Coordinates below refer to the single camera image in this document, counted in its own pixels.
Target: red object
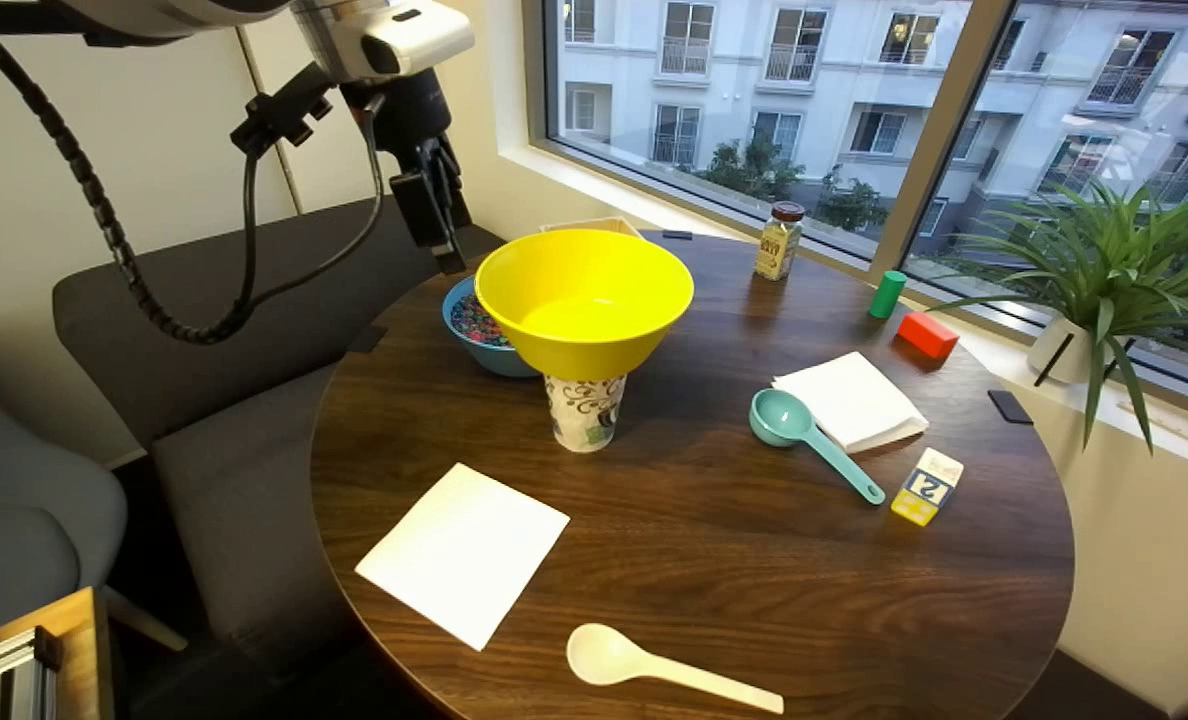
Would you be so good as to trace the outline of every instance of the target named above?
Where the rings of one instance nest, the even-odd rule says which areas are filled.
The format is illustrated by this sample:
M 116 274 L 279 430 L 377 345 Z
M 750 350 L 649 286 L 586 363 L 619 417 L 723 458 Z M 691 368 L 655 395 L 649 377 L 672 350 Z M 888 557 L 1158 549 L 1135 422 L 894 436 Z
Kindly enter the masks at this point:
M 929 314 L 909 314 L 897 336 L 932 363 L 943 363 L 957 350 L 957 334 Z

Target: blue bowl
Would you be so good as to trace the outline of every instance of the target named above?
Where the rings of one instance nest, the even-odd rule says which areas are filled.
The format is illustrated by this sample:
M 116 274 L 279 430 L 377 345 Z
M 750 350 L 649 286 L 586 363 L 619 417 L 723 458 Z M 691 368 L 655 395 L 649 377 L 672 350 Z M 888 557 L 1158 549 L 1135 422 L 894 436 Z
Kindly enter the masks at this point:
M 495 334 L 473 292 L 473 277 L 456 282 L 439 302 L 439 325 L 464 345 L 464 351 L 493 377 L 537 377 L 516 350 Z

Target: spoon handle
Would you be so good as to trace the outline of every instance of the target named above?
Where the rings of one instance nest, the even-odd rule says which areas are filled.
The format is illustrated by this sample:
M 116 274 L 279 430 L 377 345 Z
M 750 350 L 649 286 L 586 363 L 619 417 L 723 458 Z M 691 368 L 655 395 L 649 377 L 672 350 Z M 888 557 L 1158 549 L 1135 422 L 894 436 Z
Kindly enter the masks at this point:
M 884 506 L 884 490 L 855 465 L 841 446 L 833 446 L 824 431 L 807 431 L 804 446 L 824 458 L 855 490 L 870 506 Z
M 703 671 L 703 670 L 691 670 L 691 663 L 678 663 L 670 658 L 649 658 L 643 677 L 672 682 L 672 686 L 684 686 L 684 690 L 698 690 L 698 691 L 711 691 L 711 696 L 723 696 L 723 699 L 752 703 L 759 714 L 783 718 L 783 696 L 776 696 L 770 690 L 756 690 L 756 686 L 742 686 L 742 682 Z

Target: black wire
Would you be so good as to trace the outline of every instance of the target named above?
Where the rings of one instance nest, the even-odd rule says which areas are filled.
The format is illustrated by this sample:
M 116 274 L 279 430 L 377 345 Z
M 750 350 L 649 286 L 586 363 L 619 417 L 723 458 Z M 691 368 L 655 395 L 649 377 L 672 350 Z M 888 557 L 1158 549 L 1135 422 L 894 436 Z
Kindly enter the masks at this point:
M 369 146 L 369 164 L 371 164 L 371 186 L 377 186 L 377 203 L 363 222 L 363 230 L 335 253 L 328 255 L 325 264 L 315 264 L 311 274 L 297 277 L 297 282 L 283 282 L 259 296 L 254 296 L 256 289 L 256 164 L 259 157 L 246 157 L 246 274 L 239 274 L 239 292 L 231 302 L 231 307 L 207 325 L 207 330 L 197 330 L 197 325 L 185 325 L 178 320 L 160 302 L 156 292 L 147 289 L 146 274 L 142 274 L 142 262 L 132 253 L 132 243 L 126 240 L 126 230 L 116 222 L 116 208 L 95 175 L 95 167 L 87 164 L 79 141 L 71 135 L 71 127 L 64 126 L 64 116 L 49 105 L 49 96 L 31 86 L 31 75 L 15 64 L 15 57 L 0 43 L 0 74 L 15 86 L 15 94 L 26 96 L 26 105 L 35 113 L 35 120 L 44 126 L 44 133 L 55 141 L 62 157 L 70 162 L 99 233 L 106 233 L 106 243 L 112 253 L 112 262 L 126 267 L 126 286 L 130 292 L 138 296 L 142 314 L 173 340 L 185 340 L 185 345 L 215 345 L 215 340 L 228 340 L 235 336 L 254 314 L 279 296 L 279 292 L 293 292 L 315 277 L 325 277 L 328 267 L 335 267 L 341 262 L 350 262 L 369 237 L 371 230 L 381 223 L 381 211 L 386 211 L 386 171 L 377 164 L 377 133 L 371 133 L 371 116 L 381 105 L 371 105 L 363 116 L 361 116 L 361 133 L 363 133 L 363 146 Z

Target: napkin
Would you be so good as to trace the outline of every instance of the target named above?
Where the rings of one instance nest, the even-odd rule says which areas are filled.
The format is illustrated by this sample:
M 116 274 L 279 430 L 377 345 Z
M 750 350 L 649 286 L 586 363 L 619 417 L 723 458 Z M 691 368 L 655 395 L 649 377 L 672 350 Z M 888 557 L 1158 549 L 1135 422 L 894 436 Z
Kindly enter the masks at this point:
M 563 525 L 563 513 L 456 465 L 355 574 L 481 653 Z
M 804 401 L 816 426 L 848 454 L 897 446 L 929 430 L 915 405 L 862 351 L 776 377 L 774 383 Z

